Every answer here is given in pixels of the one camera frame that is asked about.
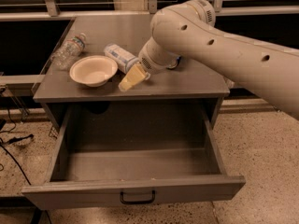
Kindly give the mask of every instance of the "wire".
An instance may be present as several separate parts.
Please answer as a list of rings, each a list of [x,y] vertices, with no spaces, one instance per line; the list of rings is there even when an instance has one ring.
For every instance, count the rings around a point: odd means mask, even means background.
[[[14,137],[14,138],[9,139],[7,142],[5,142],[5,143],[3,143],[3,144],[9,144],[9,145],[10,145],[10,144],[19,142],[19,141],[21,141],[21,140],[23,140],[23,139],[33,138],[33,137],[34,137],[33,134],[29,134],[29,135],[27,135],[27,136],[25,136],[25,137],[20,137],[20,138],[16,138],[16,137]]]
[[[1,131],[0,133],[10,133],[11,131],[13,131],[17,127],[16,122],[14,120],[12,120],[12,118],[10,116],[10,110],[9,110],[8,107],[7,107],[7,111],[8,111],[9,120],[10,120],[10,122],[12,122],[14,124],[14,126],[10,130],[8,130],[8,131]]]
[[[46,215],[47,215],[47,217],[48,217],[49,223],[52,224],[52,221],[50,220],[50,214],[49,214],[48,211],[46,211]]]
[[[31,185],[31,182],[29,181],[29,179],[28,179],[26,173],[23,171],[23,169],[21,168],[21,166],[20,166],[20,164],[18,163],[18,161],[15,159],[15,157],[13,157],[13,155],[12,155],[6,148],[4,148],[4,147],[2,146],[2,143],[3,143],[3,139],[2,139],[2,138],[0,138],[0,141],[1,141],[1,143],[0,143],[0,147],[1,147],[1,148],[2,148],[2,149],[3,149],[3,150],[10,156],[10,158],[11,158],[12,160],[15,161],[15,163],[18,165],[19,169],[21,170],[21,173],[22,173],[23,176],[25,177],[26,181],[28,182],[29,185]],[[51,224],[52,222],[51,222],[50,215],[49,215],[49,212],[48,212],[48,211],[46,211],[46,215],[47,215],[47,217],[48,217],[49,223]]]
[[[20,164],[17,162],[17,160],[15,159],[15,157],[13,157],[13,155],[12,155],[6,148],[4,148],[4,146],[3,146],[2,144],[0,144],[0,147],[1,147],[1,148],[2,148],[2,149],[3,149],[3,150],[10,156],[10,158],[11,158],[12,160],[15,161],[15,163],[18,165],[19,169],[21,170],[22,174],[24,175],[26,181],[28,182],[29,185],[31,185],[31,182],[29,181],[29,179],[28,179],[26,173],[23,171],[23,169],[21,168]]]

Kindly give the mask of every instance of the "white bowl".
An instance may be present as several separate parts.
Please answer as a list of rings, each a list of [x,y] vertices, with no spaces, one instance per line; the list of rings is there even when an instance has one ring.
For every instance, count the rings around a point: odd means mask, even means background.
[[[104,85],[118,71],[118,65],[106,56],[89,56],[75,62],[69,72],[77,83],[90,87]]]

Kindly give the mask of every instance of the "water bottle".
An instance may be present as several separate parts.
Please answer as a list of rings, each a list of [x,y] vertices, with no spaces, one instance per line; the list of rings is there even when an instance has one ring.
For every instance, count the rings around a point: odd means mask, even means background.
[[[106,45],[104,53],[117,63],[124,74],[127,74],[134,64],[139,63],[135,55],[113,43]]]
[[[65,41],[50,57],[60,70],[68,70],[85,48],[86,35],[81,33]]]

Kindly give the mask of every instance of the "open drawer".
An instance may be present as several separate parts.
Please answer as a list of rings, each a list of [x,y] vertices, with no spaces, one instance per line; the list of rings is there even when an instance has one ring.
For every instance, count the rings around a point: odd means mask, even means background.
[[[22,189],[41,210],[230,200],[245,184],[225,173],[200,100],[96,104],[69,106],[47,181]]]

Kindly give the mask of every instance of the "terrazzo floor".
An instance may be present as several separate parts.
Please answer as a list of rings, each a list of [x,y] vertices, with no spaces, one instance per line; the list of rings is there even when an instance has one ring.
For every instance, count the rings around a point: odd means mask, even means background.
[[[7,119],[7,111],[0,115]],[[32,133],[32,140],[7,146],[33,184],[43,182],[55,139],[43,110],[25,121],[12,111],[15,133],[0,133],[6,141]],[[7,123],[3,130],[12,127]],[[299,121],[277,112],[261,99],[226,100],[214,128],[228,175],[243,175],[246,185],[231,201],[172,203],[49,211],[51,223],[299,223]],[[0,195],[21,195],[26,184],[11,158],[0,150]],[[0,209],[0,223],[30,223],[34,209]],[[50,223],[43,213],[40,223]]]

